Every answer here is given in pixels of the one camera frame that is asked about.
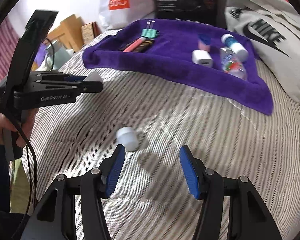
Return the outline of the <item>person left hand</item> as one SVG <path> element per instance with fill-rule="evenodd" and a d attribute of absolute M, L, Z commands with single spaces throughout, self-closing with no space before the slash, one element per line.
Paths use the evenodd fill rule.
<path fill-rule="evenodd" d="M 38 108 L 29 110 L 26 121 L 21 124 L 21 128 L 28 139 L 30 139 L 31 137 L 34 121 L 37 113 L 38 113 Z M 17 131 L 17 129 L 6 118 L 6 116 L 0 113 L 0 145 L 4 145 L 4 134 L 3 134 L 4 129 L 7 129 L 12 132 Z"/>

